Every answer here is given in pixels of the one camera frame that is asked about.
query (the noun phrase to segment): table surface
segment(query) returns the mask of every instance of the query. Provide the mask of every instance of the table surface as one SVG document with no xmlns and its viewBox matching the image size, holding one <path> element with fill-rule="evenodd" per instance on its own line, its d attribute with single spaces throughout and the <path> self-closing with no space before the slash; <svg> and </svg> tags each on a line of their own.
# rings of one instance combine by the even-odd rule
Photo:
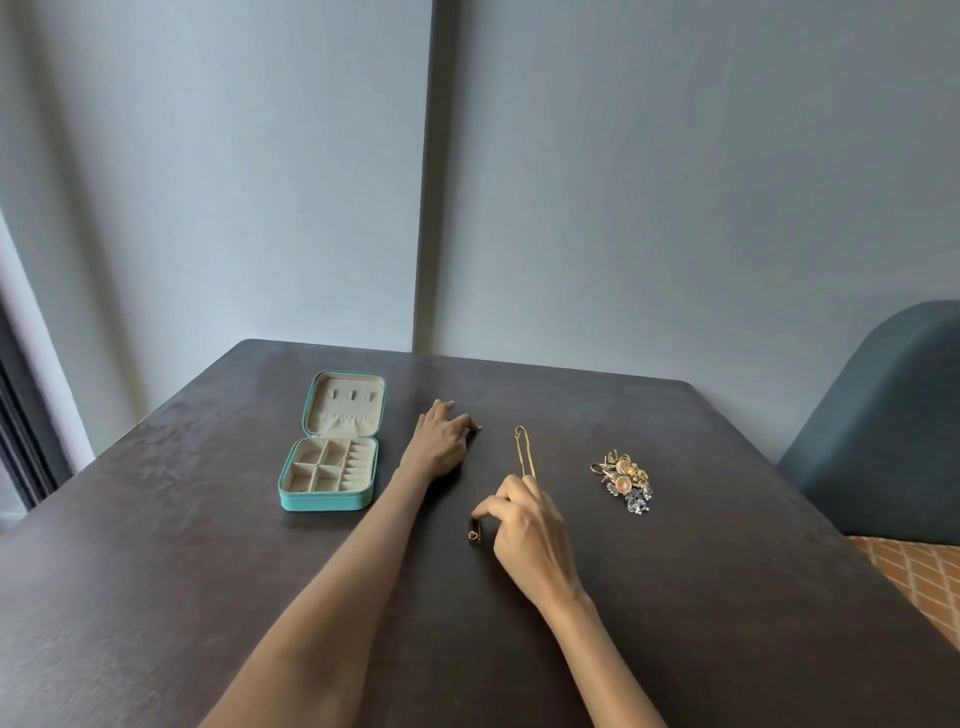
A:
<svg viewBox="0 0 960 728">
<path fill-rule="evenodd" d="M 313 376 L 388 382 L 379 492 L 418 414 L 484 430 L 434 484 L 373 647 L 360 726 L 589 726 L 563 656 L 467 542 L 530 432 L 582 579 L 671 728 L 960 724 L 960 653 L 688 384 L 245 341 L 0 537 L 0 725 L 198 723 L 363 517 L 288 514 Z M 627 513 L 588 466 L 652 476 Z"/>
</svg>

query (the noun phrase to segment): teal jewelry box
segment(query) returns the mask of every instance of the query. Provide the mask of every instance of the teal jewelry box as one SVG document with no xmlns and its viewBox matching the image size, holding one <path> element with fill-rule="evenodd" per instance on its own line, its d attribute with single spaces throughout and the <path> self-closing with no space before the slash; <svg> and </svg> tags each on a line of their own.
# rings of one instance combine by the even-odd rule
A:
<svg viewBox="0 0 960 728">
<path fill-rule="evenodd" d="M 277 488 L 288 511 L 357 511 L 370 505 L 387 385 L 382 376 L 320 372 L 303 408 L 303 432 Z"/>
</svg>

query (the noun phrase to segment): wall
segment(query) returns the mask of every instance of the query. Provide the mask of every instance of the wall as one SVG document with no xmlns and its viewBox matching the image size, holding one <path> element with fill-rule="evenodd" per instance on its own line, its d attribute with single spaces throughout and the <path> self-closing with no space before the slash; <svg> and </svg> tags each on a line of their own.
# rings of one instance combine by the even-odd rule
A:
<svg viewBox="0 0 960 728">
<path fill-rule="evenodd" d="M 0 2 L 0 297 L 78 470 L 136 418 L 20 39 Z"/>
<path fill-rule="evenodd" d="M 428 0 L 44 0 L 144 414 L 248 337 L 408 350 Z"/>
<path fill-rule="evenodd" d="M 960 297 L 960 8 L 463 6 L 437 352 L 685 379 L 777 459 Z"/>
</svg>

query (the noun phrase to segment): hand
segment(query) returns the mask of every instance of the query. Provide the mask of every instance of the hand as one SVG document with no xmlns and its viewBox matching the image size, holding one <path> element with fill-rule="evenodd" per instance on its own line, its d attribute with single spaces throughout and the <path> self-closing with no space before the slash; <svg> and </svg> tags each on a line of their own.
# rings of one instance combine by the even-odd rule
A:
<svg viewBox="0 0 960 728">
<path fill-rule="evenodd" d="M 475 519 L 502 523 L 493 553 L 516 585 L 545 617 L 584 596 L 564 519 L 530 475 L 508 475 L 495 496 L 473 510 Z"/>
<path fill-rule="evenodd" d="M 424 476 L 427 481 L 446 475 L 467 455 L 467 435 L 479 427 L 470 415 L 454 420 L 446 416 L 453 409 L 452 401 L 436 400 L 430 411 L 420 415 L 410 445 L 400 458 L 400 467 Z"/>
</svg>

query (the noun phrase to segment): pile of earrings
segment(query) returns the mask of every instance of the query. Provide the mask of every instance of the pile of earrings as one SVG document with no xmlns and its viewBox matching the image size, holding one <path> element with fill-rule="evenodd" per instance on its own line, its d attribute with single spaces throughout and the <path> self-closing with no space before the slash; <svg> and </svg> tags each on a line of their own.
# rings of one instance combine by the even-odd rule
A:
<svg viewBox="0 0 960 728">
<path fill-rule="evenodd" d="M 601 482 L 612 496 L 624 497 L 628 511 L 642 516 L 650 510 L 649 502 L 654 496 L 650 477 L 630 459 L 630 455 L 617 455 L 613 449 L 602 463 L 593 463 L 590 469 L 603 475 Z"/>
</svg>

